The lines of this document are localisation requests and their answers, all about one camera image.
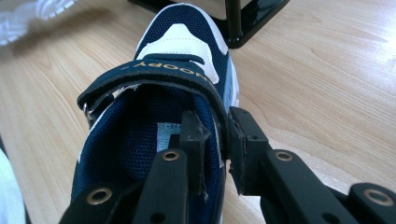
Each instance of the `wooden floor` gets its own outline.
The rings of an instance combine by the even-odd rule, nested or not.
[[[56,223],[70,201],[88,133],[78,95],[132,60],[154,13],[126,0],[80,0],[0,48],[0,134],[34,223]],[[300,155],[347,192],[396,191],[396,3],[291,0],[231,50],[240,106],[274,148]],[[224,223],[263,223],[259,198],[227,179]]]

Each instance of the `black strap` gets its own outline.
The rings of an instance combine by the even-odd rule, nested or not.
[[[204,71],[194,63],[165,62],[155,59],[136,60],[113,68],[97,78],[78,97],[78,107],[94,110],[113,92],[122,87],[138,84],[157,84],[177,87],[184,91],[199,94],[206,101],[221,133],[222,151],[227,148],[228,122],[219,93]]]

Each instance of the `sneaker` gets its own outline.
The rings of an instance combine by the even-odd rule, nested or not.
[[[233,61],[210,17],[188,4],[165,7],[144,33],[134,60],[104,73],[78,97],[92,126],[78,157],[72,203],[98,182],[126,188],[146,179],[154,156],[169,148],[172,134],[180,134],[182,113],[190,110],[211,134],[205,143],[205,190],[189,197],[188,219],[219,223],[221,151],[238,92]]]
[[[0,1],[0,46],[25,35],[29,22],[48,20],[73,6],[75,0],[3,0]]]

